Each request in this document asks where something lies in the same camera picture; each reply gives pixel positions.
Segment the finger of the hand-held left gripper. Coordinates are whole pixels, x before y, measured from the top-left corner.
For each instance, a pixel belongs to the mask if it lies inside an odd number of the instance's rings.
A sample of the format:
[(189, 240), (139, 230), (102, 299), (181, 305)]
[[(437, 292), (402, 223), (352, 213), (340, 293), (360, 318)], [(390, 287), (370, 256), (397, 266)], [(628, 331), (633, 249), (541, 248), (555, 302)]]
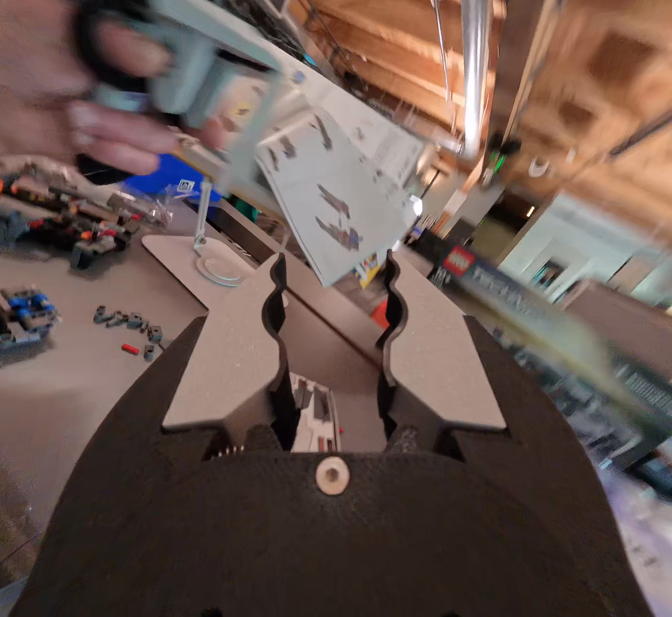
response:
[(274, 57), (265, 50), (172, 49), (151, 80), (151, 112), (203, 127), (225, 118), (233, 127), (266, 127), (274, 102)]
[(280, 63), (259, 31), (208, 0), (148, 0), (153, 19), (203, 36), (219, 49), (279, 72)]

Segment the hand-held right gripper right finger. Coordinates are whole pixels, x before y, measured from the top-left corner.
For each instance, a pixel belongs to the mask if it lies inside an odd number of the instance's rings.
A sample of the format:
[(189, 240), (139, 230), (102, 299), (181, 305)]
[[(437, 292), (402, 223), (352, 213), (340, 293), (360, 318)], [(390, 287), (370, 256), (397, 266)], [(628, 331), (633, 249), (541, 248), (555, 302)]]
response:
[(384, 284), (378, 412), (386, 436), (402, 427), (419, 440), (452, 429), (505, 431), (466, 315), (399, 252), (387, 253)]

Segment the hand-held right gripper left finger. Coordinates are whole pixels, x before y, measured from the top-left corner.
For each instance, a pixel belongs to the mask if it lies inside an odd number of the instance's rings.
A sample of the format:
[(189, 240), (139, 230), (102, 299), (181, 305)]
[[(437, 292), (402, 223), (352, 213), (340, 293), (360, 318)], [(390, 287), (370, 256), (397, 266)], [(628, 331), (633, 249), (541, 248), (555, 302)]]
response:
[(285, 314), (286, 260), (273, 255), (215, 303), (163, 419), (165, 431), (247, 431), (271, 426), (290, 406)]

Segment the lego sticker sheet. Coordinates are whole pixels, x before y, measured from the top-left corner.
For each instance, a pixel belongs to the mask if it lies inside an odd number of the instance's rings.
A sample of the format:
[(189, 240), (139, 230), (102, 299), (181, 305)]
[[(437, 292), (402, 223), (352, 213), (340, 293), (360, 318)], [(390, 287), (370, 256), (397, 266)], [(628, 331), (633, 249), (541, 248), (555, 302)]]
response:
[(341, 425), (332, 390), (290, 372), (292, 393), (300, 416), (293, 453), (339, 453)]

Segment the lego instruction booklet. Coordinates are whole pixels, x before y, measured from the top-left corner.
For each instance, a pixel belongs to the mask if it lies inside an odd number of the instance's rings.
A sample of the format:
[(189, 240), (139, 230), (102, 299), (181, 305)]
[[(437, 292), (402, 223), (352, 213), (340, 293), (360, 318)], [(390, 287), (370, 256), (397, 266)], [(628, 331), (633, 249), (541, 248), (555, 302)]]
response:
[(255, 160), (324, 287), (391, 248), (417, 215), (407, 191), (322, 108), (273, 131)]

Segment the grey blue lego wing assembly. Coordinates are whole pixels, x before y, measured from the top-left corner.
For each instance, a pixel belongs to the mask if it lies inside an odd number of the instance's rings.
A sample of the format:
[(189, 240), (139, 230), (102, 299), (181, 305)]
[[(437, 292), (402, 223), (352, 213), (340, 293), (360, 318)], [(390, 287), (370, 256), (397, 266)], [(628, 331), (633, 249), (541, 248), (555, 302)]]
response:
[(1, 357), (24, 355), (48, 346), (61, 316), (33, 286), (1, 289)]

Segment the lego set box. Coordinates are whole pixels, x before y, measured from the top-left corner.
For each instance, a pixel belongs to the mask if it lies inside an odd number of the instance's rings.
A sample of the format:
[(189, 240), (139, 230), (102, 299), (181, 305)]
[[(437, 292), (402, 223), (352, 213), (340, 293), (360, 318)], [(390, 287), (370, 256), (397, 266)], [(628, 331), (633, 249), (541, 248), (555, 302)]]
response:
[(426, 253), (429, 279), (460, 290), (475, 316), (554, 403), (602, 467), (671, 480), (671, 385), (581, 319), (528, 290), (463, 245)]

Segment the clear bag of lego parts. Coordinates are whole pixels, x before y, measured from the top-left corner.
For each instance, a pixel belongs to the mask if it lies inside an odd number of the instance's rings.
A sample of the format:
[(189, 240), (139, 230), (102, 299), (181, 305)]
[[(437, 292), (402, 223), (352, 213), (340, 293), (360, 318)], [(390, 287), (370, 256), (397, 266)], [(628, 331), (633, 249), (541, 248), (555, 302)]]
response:
[(137, 215), (142, 222), (156, 228), (166, 229), (171, 225), (172, 211), (156, 196), (124, 184), (105, 185), (103, 189), (107, 194), (104, 206), (118, 216)]

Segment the large black grey lego model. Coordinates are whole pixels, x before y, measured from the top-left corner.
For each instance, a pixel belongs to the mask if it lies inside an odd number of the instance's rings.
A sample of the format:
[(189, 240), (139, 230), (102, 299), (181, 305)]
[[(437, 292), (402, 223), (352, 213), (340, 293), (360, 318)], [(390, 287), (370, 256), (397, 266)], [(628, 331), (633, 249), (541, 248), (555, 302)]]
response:
[(35, 163), (1, 170), (1, 249), (33, 243), (69, 253), (71, 268), (123, 252), (144, 214), (112, 192), (86, 193), (65, 177), (49, 176)]

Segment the person's left hand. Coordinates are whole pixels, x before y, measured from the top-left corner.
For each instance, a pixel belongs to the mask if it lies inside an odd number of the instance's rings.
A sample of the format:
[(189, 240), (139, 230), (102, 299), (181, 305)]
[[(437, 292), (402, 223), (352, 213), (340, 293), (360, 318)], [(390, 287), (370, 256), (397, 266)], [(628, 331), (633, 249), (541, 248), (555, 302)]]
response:
[(94, 74), (75, 54), (73, 0), (1, 0), (1, 157), (45, 157), (74, 168), (84, 154), (148, 175), (180, 134), (89, 101)]

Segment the blue tagged plastic bin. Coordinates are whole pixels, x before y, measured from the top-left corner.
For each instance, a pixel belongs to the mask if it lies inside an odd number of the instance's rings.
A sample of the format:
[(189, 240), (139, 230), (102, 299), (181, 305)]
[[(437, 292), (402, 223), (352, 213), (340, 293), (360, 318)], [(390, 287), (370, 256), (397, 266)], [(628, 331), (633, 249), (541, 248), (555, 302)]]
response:
[(172, 155), (162, 155), (159, 167), (146, 176), (131, 176), (122, 184), (156, 196), (172, 211), (181, 204), (199, 204), (204, 176), (189, 164)]

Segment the cluster of dark grey pieces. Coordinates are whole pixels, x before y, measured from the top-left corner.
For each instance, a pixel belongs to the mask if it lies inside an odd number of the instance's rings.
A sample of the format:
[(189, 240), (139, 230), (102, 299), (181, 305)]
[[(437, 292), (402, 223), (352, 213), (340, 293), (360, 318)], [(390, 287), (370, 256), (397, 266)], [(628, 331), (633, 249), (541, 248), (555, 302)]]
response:
[(163, 342), (161, 326), (149, 321), (137, 312), (109, 311), (105, 305), (99, 305), (93, 314), (93, 323), (108, 329), (125, 327), (131, 331), (139, 332), (147, 338), (149, 344), (161, 345)]

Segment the silver ventilation duct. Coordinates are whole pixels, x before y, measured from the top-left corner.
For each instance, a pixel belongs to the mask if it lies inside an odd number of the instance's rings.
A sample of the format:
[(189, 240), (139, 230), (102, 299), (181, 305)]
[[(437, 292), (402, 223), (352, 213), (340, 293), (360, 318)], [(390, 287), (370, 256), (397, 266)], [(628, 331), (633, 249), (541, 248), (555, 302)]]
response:
[(475, 159), (481, 146), (489, 71), (493, 0), (461, 0), (464, 59), (464, 139), (461, 156)]

